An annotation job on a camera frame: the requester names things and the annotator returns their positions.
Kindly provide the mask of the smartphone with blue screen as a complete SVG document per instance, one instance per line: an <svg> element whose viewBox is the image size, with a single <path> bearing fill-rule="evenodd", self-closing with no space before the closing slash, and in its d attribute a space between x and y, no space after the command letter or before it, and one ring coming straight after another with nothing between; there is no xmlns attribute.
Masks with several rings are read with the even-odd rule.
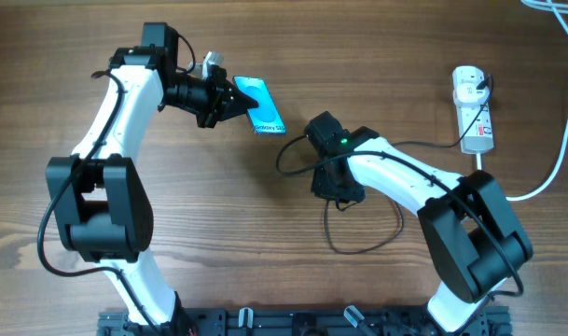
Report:
<svg viewBox="0 0 568 336"><path fill-rule="evenodd" d="M284 135L286 127L270 95L266 82L258 77L233 78L238 89L253 98L258 107L247 110L253 131L259 135Z"/></svg>

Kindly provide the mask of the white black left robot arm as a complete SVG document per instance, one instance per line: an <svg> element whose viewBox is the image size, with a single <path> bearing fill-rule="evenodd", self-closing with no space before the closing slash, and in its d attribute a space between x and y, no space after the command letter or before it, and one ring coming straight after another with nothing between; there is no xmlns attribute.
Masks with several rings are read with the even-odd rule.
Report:
<svg viewBox="0 0 568 336"><path fill-rule="evenodd" d="M88 133L70 155L51 158L46 169L50 202L39 225L37 255L48 272L69 276L45 255L46 228L54 219L63 247L91 265L73 275L108 275L128 310L106 334L197 332L150 249L154 215L135 162L154 113L177 107L193 114L198 127L213 128L258 106L219 64L204 63L198 77L192 67L180 67L182 41L167 23L147 22L140 45L117 49L107 68L93 73L108 77L109 85Z"/></svg>

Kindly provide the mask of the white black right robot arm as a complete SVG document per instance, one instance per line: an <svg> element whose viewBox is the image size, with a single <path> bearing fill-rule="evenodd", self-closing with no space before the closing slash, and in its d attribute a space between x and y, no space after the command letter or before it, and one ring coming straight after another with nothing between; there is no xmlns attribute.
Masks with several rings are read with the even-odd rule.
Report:
<svg viewBox="0 0 568 336"><path fill-rule="evenodd" d="M343 128L329 112L304 130L319 162L312 192L340 211L375 189L414 214L441 280L426 311L447 333L462 331L533 247L498 182L476 170L462 176L411 158L377 132Z"/></svg>

